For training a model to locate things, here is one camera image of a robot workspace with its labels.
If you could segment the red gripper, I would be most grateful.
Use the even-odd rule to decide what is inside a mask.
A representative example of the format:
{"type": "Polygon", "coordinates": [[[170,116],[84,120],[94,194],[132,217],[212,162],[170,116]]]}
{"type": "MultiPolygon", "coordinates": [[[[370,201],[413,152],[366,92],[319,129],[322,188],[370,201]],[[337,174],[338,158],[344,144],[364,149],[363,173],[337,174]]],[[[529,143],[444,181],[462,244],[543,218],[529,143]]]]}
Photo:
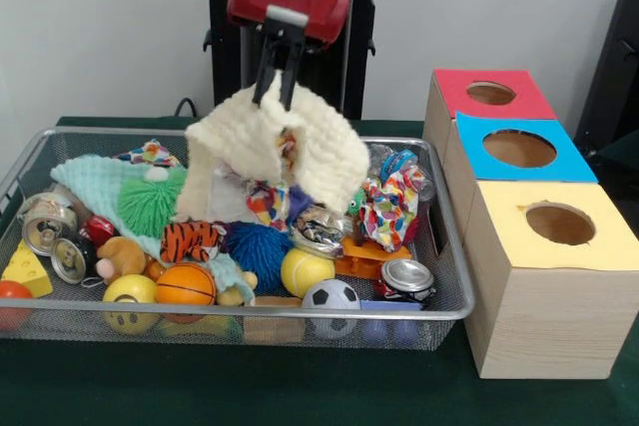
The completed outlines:
{"type": "MultiPolygon", "coordinates": [[[[306,37],[324,44],[333,43],[339,36],[349,11],[350,0],[228,0],[228,14],[236,20],[263,24],[268,20],[301,28],[306,37]]],[[[262,104],[276,72],[276,57],[283,37],[279,27],[264,27],[264,45],[258,68],[253,103],[262,104]]],[[[289,41],[286,64],[282,71],[282,105],[291,109],[305,36],[289,41]]]]}

